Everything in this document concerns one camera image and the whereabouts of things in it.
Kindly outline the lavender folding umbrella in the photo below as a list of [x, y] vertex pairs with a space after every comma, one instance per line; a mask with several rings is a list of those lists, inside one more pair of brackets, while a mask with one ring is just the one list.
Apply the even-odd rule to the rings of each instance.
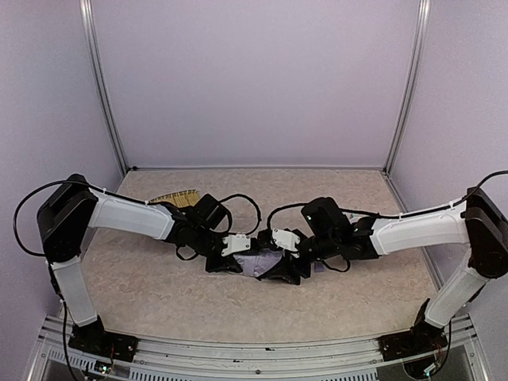
[[316, 260], [295, 258], [284, 251], [263, 250], [257, 254], [234, 254], [240, 270], [227, 270], [232, 275], [243, 275], [259, 281], [271, 280], [299, 285], [308, 279]]

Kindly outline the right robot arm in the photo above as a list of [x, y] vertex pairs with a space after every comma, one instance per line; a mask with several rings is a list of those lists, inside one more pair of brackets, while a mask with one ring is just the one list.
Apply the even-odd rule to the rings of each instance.
[[261, 232], [264, 248], [282, 257], [261, 279], [283, 280], [298, 285], [310, 276], [314, 262], [334, 256], [347, 263], [373, 260], [408, 248], [439, 244], [465, 244], [467, 254], [460, 266], [418, 311], [413, 326], [401, 333], [381, 336], [385, 360], [413, 356], [449, 344], [445, 326], [466, 303], [492, 279], [507, 273], [507, 220], [479, 188], [443, 206], [398, 216], [364, 212], [352, 222], [347, 210], [330, 197], [316, 198], [301, 206], [302, 216], [313, 234], [297, 229], [267, 228]]

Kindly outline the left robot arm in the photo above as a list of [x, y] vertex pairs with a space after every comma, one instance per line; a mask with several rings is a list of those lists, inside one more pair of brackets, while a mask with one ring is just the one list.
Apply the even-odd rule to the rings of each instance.
[[139, 201], [91, 186], [71, 175], [40, 207], [37, 224], [52, 285], [74, 325], [69, 346], [98, 356], [133, 359], [136, 337], [105, 330], [81, 270], [81, 246], [88, 229], [115, 229], [188, 247], [206, 258], [206, 271], [240, 273], [233, 256], [223, 256], [225, 233], [215, 232], [230, 212], [207, 194], [193, 206]]

